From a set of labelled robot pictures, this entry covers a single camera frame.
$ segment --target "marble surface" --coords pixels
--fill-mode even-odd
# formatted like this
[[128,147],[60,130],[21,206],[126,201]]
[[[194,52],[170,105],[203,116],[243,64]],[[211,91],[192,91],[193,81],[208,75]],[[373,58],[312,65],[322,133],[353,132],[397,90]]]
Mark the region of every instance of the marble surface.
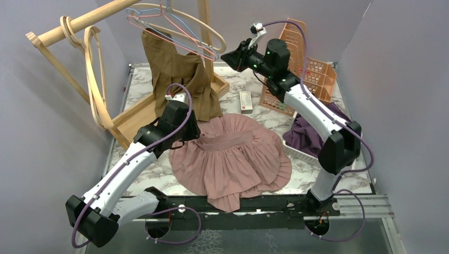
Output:
[[[220,99],[223,113],[239,113],[239,94],[241,90],[251,91],[253,101],[253,113],[248,115],[258,121],[267,129],[276,132],[282,138],[282,134],[290,129],[293,118],[271,111],[258,105],[262,84],[253,76],[252,71],[246,70],[238,73],[230,67],[215,67],[215,72],[230,84],[230,91]],[[136,103],[146,94],[152,91],[151,70],[149,67],[136,67],[134,69],[125,109]],[[345,112],[345,105],[338,86],[334,89],[333,101]],[[173,176],[172,167],[168,161],[168,151],[153,165],[145,169],[125,192],[125,196],[135,196],[144,189],[155,186],[167,195],[193,195],[185,189]],[[109,169],[111,169],[123,156],[123,148],[116,142]],[[319,172],[319,167],[310,165],[297,158],[292,158],[293,173],[290,182],[281,190],[273,194],[305,194],[313,185]],[[358,159],[356,168],[363,167],[363,159]],[[370,181],[367,173],[345,175],[337,189],[346,188],[355,193],[371,193]]]

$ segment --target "white basket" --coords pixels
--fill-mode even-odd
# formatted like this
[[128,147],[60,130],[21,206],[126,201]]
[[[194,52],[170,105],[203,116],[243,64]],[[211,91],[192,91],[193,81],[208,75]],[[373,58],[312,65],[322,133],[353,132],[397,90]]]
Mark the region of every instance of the white basket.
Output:
[[286,155],[291,155],[297,159],[307,162],[308,164],[321,167],[320,162],[318,161],[318,158],[308,155],[305,152],[301,152],[300,150],[294,149],[293,147],[287,146],[287,144],[285,143],[285,140],[282,141],[282,144],[284,145],[284,152]]

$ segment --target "purple cloth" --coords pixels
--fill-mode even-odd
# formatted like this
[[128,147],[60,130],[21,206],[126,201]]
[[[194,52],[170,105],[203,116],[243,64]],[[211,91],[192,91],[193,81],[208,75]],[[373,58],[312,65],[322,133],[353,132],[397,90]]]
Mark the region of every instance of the purple cloth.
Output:
[[[328,109],[336,115],[351,121],[335,103],[327,105]],[[324,144],[318,132],[300,115],[297,114],[290,131],[285,132],[282,137],[287,146],[305,152],[308,155],[318,157]]]

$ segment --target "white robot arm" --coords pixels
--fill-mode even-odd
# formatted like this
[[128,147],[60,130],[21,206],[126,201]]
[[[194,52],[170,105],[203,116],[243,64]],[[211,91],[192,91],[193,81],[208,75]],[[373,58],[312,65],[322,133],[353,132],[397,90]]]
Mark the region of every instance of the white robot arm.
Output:
[[184,142],[200,136],[192,105],[189,107],[185,103],[186,94],[178,94],[173,99],[167,95],[167,98],[170,101],[162,116],[139,129],[134,142],[108,174],[81,198],[73,195],[67,200],[66,210],[70,225],[74,227],[72,245],[75,248],[80,247],[74,240],[76,231],[101,247],[112,239],[120,225],[155,211],[159,201],[150,192],[143,192],[122,202],[119,199],[142,171],[165,150],[172,148],[173,142]]
[[[251,32],[260,40],[265,28],[257,23],[251,27]],[[242,41],[236,50],[223,54],[221,59],[236,71],[250,68],[264,76],[270,93],[295,109],[321,136],[325,142],[318,156],[322,169],[307,195],[312,206],[322,207],[332,198],[340,172],[360,154],[360,140],[350,132],[360,135],[361,127],[355,121],[348,123],[326,108],[301,84],[300,78],[288,70],[290,52],[285,41],[269,40],[265,55],[262,55],[257,52],[255,38]]]

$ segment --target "blue wire hanger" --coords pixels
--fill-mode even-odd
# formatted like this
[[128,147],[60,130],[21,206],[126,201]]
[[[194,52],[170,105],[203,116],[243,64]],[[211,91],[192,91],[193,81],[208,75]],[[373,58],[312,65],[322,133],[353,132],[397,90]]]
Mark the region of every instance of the blue wire hanger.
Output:
[[[190,32],[191,32],[191,34],[198,40],[198,41],[201,41],[200,40],[200,38],[192,31],[192,29],[180,18],[180,17],[178,17],[178,16],[176,16],[175,14],[173,14],[173,12],[172,12],[172,10],[173,10],[173,8],[171,7],[171,5],[170,5],[170,1],[169,0],[167,0],[167,7],[165,8],[165,10],[162,10],[162,12],[164,12],[164,13],[170,13],[170,15],[172,16],[172,17],[174,17],[174,18],[176,18],[178,21],[180,21]],[[199,56],[202,56],[202,57],[206,57],[206,58],[209,58],[209,59],[211,59],[212,61],[216,61],[217,59],[218,59],[218,54],[217,54],[217,52],[213,49],[213,48],[211,48],[210,46],[204,46],[205,48],[207,48],[207,49],[209,49],[210,51],[212,51],[213,52],[213,55],[212,56],[210,56],[210,55],[206,55],[205,53],[202,53],[202,52],[199,52],[198,50],[195,50],[195,49],[192,49],[191,47],[189,47],[189,46],[187,46],[187,45],[185,45],[185,44],[183,44],[183,43],[180,43],[179,41],[176,41],[176,40],[174,40],[173,38],[170,38],[170,37],[168,37],[167,35],[165,35],[165,34],[163,34],[163,33],[161,33],[161,32],[159,32],[158,30],[156,30],[156,29],[154,29],[153,27],[151,27],[149,24],[147,24],[146,22],[142,22],[141,20],[140,20],[140,17],[139,16],[133,16],[132,15],[132,13],[131,13],[131,11],[134,11],[134,12],[136,12],[137,14],[139,14],[139,15],[141,15],[142,13],[145,13],[145,12],[151,12],[151,11],[160,11],[161,12],[161,9],[160,8],[152,8],[152,9],[148,9],[148,10],[142,10],[142,11],[138,11],[138,10],[136,10],[136,9],[134,9],[134,8],[127,8],[127,16],[128,16],[128,20],[129,20],[129,18],[131,17],[131,18],[133,18],[134,20],[136,20],[140,25],[143,25],[143,26],[146,26],[147,28],[150,28],[150,29],[152,29],[153,31],[155,31],[159,36],[161,36],[161,37],[163,37],[163,38],[166,38],[167,40],[169,40],[169,41],[171,41],[171,42],[173,42],[174,44],[178,44],[181,48],[185,48],[185,49],[188,49],[188,50],[191,50],[191,51],[193,51],[193,52],[195,52],[197,55],[199,55]]]

